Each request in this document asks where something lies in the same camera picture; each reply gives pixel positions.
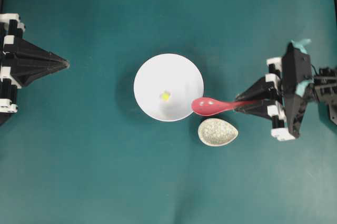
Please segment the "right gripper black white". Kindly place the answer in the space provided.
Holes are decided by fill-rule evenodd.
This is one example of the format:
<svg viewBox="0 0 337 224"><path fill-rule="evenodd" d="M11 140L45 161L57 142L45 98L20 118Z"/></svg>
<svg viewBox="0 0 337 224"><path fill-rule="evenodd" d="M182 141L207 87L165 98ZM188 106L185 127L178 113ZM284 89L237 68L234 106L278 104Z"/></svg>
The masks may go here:
<svg viewBox="0 0 337 224"><path fill-rule="evenodd" d="M266 64L269 74L235 98L258 101L239 106L235 111L276 121L271 135L279 141L297 139L309 102L306 95L313 83L310 56L303 43L290 42L282 57L270 58Z"/></svg>

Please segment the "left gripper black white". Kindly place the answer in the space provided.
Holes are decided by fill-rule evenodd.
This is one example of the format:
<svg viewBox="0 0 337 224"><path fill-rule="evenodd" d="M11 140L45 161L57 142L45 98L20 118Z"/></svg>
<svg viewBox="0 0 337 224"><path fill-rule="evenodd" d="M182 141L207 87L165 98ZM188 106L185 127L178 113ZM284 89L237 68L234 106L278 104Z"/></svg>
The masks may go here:
<svg viewBox="0 0 337 224"><path fill-rule="evenodd" d="M18 89L70 65L68 60L22 39L24 32L18 14L1 14L1 125L18 111ZM5 60L9 53L28 59Z"/></svg>

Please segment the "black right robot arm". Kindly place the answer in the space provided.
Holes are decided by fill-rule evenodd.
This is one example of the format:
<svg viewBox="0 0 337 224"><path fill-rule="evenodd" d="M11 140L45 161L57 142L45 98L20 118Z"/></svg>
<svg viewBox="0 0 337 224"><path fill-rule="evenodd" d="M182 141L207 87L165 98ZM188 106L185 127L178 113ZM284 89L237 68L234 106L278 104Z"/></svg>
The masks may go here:
<svg viewBox="0 0 337 224"><path fill-rule="evenodd" d="M305 45L290 42L282 57L267 59L268 74L257 80L236 100L245 102L235 110L272 121L271 136L279 141L299 138L310 102L327 105L336 122L336 70L315 70Z"/></svg>

